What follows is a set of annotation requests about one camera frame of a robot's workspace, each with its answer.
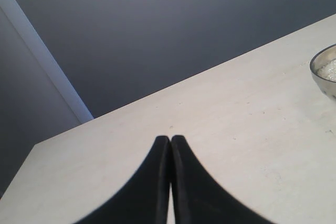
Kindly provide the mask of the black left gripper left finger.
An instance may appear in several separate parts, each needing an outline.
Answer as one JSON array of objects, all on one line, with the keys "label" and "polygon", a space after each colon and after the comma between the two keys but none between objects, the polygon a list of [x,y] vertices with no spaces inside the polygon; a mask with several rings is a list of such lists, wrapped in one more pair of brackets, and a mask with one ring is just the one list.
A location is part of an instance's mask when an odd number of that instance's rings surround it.
[{"label": "black left gripper left finger", "polygon": [[77,223],[166,223],[170,177],[170,140],[158,136],[126,184]]}]

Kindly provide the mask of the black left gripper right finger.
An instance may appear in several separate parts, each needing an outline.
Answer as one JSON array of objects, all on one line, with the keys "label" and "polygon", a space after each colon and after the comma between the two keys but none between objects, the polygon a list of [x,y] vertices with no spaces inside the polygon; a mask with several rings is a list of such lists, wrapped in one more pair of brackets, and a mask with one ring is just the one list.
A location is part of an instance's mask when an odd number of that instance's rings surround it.
[{"label": "black left gripper right finger", "polygon": [[171,139],[176,223],[272,223],[229,194],[199,162],[186,138]]}]

